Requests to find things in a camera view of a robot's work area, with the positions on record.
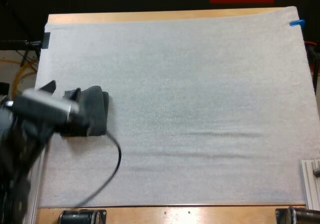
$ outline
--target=wooden table edge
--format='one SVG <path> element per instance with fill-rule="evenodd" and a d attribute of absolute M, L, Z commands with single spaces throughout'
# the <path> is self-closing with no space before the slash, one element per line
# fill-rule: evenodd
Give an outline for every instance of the wooden table edge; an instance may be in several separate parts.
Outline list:
<path fill-rule="evenodd" d="M 224 10 L 189 10 L 189 11 L 160 11 L 160 12 L 123 12 L 123 13 L 91 13 L 91 14 L 51 14 L 48 23 L 79 24 L 79 23 L 110 23 L 182 20 L 197 18 L 234 17 L 243 15 L 262 14 L 282 8 L 252 8 Z"/>

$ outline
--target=blue clip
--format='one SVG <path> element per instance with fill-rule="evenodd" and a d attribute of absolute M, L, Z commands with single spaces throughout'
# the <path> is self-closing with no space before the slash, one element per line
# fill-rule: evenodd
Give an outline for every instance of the blue clip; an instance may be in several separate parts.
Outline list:
<path fill-rule="evenodd" d="M 303 29 L 306 25 L 306 22 L 305 20 L 296 20 L 296 21 L 290 22 L 290 26 L 296 26 L 296 25 L 300 25 L 301 29 Z"/>

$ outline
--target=table surface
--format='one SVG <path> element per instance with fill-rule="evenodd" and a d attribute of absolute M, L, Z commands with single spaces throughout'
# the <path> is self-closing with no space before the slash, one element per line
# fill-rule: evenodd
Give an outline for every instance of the table surface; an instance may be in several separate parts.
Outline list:
<path fill-rule="evenodd" d="M 277 8 L 198 10 L 171 12 L 136 13 L 94 13 L 94 14 L 58 14 L 49 15 L 49 23 L 104 23 L 160 21 L 195 18 L 216 18 L 261 14 Z M 107 223 L 276 223 L 275 209 L 286 208 L 290 203 L 282 204 L 244 204 L 244 205 L 185 205 L 150 207 L 105 207 Z M 55 223 L 63 208 L 40 208 L 37 224 Z"/>

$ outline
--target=white foam sheet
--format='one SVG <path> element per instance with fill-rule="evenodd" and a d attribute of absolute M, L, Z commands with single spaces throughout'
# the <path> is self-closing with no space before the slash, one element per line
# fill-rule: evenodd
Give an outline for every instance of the white foam sheet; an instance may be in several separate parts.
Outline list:
<path fill-rule="evenodd" d="M 37 86 L 100 85 L 123 160 L 86 206 L 304 202 L 319 156 L 316 100 L 294 7 L 243 17 L 47 24 Z M 52 138 L 40 207 L 73 206 L 113 171 L 106 137 Z"/>

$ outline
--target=yellow cable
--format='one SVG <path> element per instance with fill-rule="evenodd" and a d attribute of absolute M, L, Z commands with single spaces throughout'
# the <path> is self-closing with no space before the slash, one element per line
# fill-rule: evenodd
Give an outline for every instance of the yellow cable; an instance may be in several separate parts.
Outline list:
<path fill-rule="evenodd" d="M 12 63 L 12 64 L 18 64 L 20 65 L 21 63 L 18 62 L 18 61 L 15 61 L 15 60 L 7 60 L 7 59 L 2 59 L 0 60 L 0 62 L 2 63 Z M 32 60 L 32 61 L 28 61 L 26 60 L 25 61 L 26 64 L 23 65 L 19 70 L 18 72 L 16 73 L 15 77 L 14 77 L 14 80 L 12 82 L 12 90 L 11 90 L 11 97 L 13 99 L 15 99 L 16 95 L 17 95 L 17 90 L 18 90 L 18 84 L 26 77 L 30 76 L 30 75 L 34 75 L 36 74 L 36 69 L 32 66 L 35 62 L 37 62 L 36 60 Z M 32 72 L 29 72 L 27 74 L 23 74 L 23 72 L 26 70 L 26 69 L 32 69 Z"/>
<path fill-rule="evenodd" d="M 15 75 L 15 78 L 13 80 L 13 86 L 12 86 L 12 90 L 11 90 L 11 97 L 12 99 L 15 99 L 16 95 L 17 95 L 17 90 L 18 90 L 18 84 L 20 83 L 20 81 L 24 78 L 26 78 L 27 76 L 30 76 L 30 75 L 33 75 L 33 74 L 36 74 L 36 71 L 32 71 L 32 72 L 29 72 L 27 74 L 24 74 L 23 76 L 21 76 L 23 74 L 23 72 L 27 69 L 31 69 L 31 67 L 29 65 L 23 65 L 19 71 L 17 72 L 17 74 Z"/>
<path fill-rule="evenodd" d="M 20 62 L 18 61 L 15 61 L 15 60 L 0 60 L 0 62 L 4 62 L 4 63 L 13 63 L 13 64 L 21 64 Z"/>

